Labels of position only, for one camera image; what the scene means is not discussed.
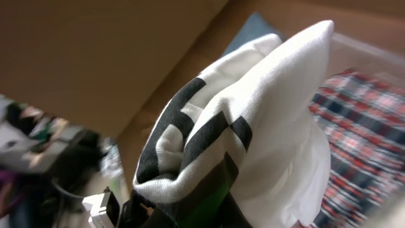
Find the red plaid cloth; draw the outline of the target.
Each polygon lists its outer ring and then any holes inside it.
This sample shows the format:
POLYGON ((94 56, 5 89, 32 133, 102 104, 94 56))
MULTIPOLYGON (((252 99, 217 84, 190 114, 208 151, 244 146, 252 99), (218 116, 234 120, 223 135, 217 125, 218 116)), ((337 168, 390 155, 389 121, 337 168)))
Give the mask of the red plaid cloth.
POLYGON ((309 106, 331 151, 331 171, 311 227, 360 227, 404 189, 404 89, 346 70, 309 106))

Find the white printed t-shirt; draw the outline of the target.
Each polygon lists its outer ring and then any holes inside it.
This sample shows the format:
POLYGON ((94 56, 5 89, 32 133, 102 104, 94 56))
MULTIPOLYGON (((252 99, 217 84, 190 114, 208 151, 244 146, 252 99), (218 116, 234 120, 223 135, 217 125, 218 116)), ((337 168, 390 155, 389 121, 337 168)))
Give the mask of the white printed t-shirt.
POLYGON ((135 172, 158 227, 218 227, 230 193, 252 227, 310 225, 331 167, 309 104, 334 24, 250 41, 183 86, 158 117, 135 172))

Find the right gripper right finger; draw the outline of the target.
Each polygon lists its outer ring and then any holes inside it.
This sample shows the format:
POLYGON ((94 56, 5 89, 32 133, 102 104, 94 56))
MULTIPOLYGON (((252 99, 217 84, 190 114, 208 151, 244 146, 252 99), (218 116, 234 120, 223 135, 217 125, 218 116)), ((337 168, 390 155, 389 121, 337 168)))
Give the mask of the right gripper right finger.
POLYGON ((252 228, 230 193, 219 207, 218 228, 252 228))

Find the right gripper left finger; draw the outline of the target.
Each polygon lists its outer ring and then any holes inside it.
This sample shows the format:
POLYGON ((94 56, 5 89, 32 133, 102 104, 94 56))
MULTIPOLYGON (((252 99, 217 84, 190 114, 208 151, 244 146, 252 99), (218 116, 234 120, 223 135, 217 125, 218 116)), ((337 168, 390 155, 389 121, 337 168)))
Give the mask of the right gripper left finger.
POLYGON ((126 201, 121 210, 119 228, 157 228, 153 218, 156 208, 154 203, 145 199, 135 190, 130 193, 130 199, 126 201))

